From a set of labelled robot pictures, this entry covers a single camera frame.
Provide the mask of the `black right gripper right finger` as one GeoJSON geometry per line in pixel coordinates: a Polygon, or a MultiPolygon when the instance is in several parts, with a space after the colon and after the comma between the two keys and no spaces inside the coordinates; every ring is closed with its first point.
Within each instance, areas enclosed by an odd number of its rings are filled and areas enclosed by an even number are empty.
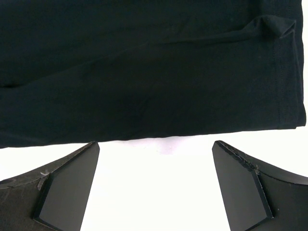
{"type": "Polygon", "coordinates": [[[308,179],[215,141],[215,169],[231,231],[308,231],[308,179]]]}

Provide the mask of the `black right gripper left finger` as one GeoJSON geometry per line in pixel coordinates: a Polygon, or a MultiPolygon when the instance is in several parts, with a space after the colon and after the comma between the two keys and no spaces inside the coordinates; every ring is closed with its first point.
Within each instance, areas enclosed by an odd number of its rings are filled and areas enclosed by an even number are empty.
{"type": "Polygon", "coordinates": [[[71,154],[0,182],[1,231],[79,231],[100,148],[71,154]]]}

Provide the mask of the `black t-shirt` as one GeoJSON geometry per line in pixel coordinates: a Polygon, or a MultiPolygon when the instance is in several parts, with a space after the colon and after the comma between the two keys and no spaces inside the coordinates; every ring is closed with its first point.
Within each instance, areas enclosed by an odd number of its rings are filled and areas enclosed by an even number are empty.
{"type": "Polygon", "coordinates": [[[304,126],[299,0],[3,0],[0,146],[304,126]]]}

